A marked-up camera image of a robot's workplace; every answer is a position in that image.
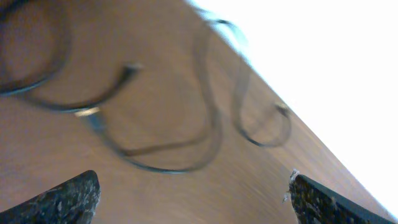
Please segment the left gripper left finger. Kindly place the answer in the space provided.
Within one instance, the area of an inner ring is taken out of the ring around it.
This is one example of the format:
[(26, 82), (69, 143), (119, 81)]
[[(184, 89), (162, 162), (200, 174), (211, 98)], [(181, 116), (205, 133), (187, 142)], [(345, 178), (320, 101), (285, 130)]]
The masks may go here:
[(90, 224), (100, 202), (97, 173), (87, 170), (1, 212), (3, 224)]

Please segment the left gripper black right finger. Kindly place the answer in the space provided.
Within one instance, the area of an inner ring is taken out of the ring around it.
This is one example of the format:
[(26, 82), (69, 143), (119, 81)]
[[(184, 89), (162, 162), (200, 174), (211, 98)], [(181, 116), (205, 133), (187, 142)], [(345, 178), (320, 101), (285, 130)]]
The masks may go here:
[(289, 200), (299, 224), (393, 224), (294, 169), (283, 201)]

